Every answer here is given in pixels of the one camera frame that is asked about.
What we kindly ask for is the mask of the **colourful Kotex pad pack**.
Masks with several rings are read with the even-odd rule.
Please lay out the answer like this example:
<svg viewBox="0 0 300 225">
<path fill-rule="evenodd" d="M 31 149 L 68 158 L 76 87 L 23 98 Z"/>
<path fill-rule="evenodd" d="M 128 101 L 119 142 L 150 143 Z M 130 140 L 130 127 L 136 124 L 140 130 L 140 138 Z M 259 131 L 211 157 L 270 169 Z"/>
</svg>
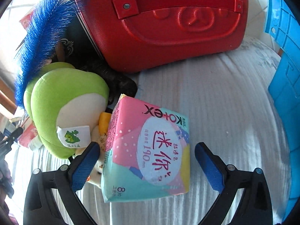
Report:
<svg viewBox="0 0 300 225">
<path fill-rule="evenodd" d="M 108 128 L 101 177 L 104 201 L 185 194 L 190 187 L 187 116 L 121 95 Z"/>
</svg>

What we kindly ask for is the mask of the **pink floral tissue pack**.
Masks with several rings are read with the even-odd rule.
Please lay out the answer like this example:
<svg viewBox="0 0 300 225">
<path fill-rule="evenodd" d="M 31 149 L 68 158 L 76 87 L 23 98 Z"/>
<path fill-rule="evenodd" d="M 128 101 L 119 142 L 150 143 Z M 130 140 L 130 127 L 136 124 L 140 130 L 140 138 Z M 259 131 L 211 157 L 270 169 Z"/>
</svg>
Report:
<svg viewBox="0 0 300 225">
<path fill-rule="evenodd" d="M 30 142 L 38 136 L 38 131 L 33 123 L 24 123 L 22 128 L 23 133 L 18 138 L 18 142 L 21 146 L 29 148 Z"/>
</svg>

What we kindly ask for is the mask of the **green plush frog toy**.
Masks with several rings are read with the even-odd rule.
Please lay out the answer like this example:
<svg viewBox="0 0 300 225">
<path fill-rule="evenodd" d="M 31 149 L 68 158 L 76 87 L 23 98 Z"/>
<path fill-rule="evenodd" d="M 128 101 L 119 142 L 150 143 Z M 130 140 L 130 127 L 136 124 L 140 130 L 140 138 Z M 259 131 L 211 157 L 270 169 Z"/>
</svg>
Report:
<svg viewBox="0 0 300 225">
<path fill-rule="evenodd" d="M 99 75 L 55 62 L 27 83 L 23 104 L 43 145 L 57 158 L 67 159 L 90 144 L 108 98 L 109 87 Z"/>
</svg>

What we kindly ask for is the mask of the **striped white blue bedsheet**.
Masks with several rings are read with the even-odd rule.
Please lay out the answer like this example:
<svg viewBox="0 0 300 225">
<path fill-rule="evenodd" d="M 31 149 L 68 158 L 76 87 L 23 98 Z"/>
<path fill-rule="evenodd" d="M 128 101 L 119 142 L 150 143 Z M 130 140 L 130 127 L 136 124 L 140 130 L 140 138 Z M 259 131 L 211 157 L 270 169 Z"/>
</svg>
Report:
<svg viewBox="0 0 300 225">
<path fill-rule="evenodd" d="M 227 164 L 264 171 L 273 222 L 280 223 L 290 193 L 289 148 L 268 86 L 280 56 L 246 36 L 234 51 L 187 59 L 133 76 L 137 98 L 189 119 L 190 141 L 204 142 Z M 134 203 L 104 203 L 87 183 L 78 196 L 98 224 L 197 224 L 217 197 L 195 157 L 187 194 Z"/>
</svg>

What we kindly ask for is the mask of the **blue fluffy feather duster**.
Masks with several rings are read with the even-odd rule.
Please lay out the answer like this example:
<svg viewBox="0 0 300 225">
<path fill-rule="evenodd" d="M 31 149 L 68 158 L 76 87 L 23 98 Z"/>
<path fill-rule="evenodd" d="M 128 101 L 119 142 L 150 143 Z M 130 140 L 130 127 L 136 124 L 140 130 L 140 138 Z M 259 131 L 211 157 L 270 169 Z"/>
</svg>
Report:
<svg viewBox="0 0 300 225">
<path fill-rule="evenodd" d="M 82 3 L 75 0 L 41 0 L 36 5 L 19 50 L 19 69 L 15 80 L 15 100 L 24 108 L 24 92 L 29 82 L 53 55 L 56 44 L 76 17 Z"/>
</svg>

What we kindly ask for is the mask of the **red toy suitcase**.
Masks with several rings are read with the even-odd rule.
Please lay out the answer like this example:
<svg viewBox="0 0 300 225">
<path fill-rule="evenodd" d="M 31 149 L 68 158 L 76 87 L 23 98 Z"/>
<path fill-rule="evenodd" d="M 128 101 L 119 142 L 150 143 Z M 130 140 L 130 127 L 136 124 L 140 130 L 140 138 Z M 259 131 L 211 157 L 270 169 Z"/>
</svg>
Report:
<svg viewBox="0 0 300 225">
<path fill-rule="evenodd" d="M 101 55 L 124 73 L 234 50 L 248 17 L 248 0 L 75 1 Z"/>
</svg>

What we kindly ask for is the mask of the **blue plastic storage crate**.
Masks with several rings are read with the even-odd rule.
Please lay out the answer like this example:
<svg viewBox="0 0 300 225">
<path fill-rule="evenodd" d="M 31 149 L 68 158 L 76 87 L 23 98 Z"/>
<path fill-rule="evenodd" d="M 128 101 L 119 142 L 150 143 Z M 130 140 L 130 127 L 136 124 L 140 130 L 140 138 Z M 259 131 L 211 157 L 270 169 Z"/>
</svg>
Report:
<svg viewBox="0 0 300 225">
<path fill-rule="evenodd" d="M 265 32 L 283 50 L 268 87 L 283 122 L 291 167 L 291 189 L 284 223 L 299 222 L 299 23 L 284 0 L 268 0 Z"/>
</svg>

